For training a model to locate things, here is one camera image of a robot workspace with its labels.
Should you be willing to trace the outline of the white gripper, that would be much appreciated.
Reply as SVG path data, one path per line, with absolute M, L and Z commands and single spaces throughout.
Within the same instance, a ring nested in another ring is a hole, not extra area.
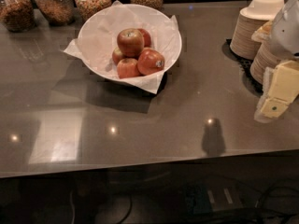
M 288 0 L 272 23 L 270 50 L 280 59 L 299 59 L 299 0 Z M 263 95 L 254 119 L 269 123 L 279 118 L 299 95 L 299 62 L 286 61 L 263 74 Z

